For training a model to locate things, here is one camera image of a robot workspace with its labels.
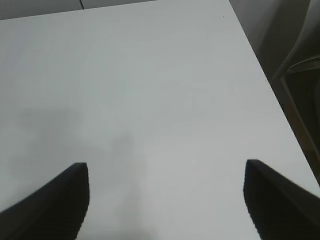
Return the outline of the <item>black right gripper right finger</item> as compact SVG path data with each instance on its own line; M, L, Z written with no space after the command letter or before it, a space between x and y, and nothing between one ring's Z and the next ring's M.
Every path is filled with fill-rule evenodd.
M320 199L258 159L246 161L244 201L262 240L318 240Z

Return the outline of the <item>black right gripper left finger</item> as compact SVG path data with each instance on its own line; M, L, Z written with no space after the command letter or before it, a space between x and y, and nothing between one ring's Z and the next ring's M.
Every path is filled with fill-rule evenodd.
M0 213L2 240L75 240L90 204L85 162L65 169Z

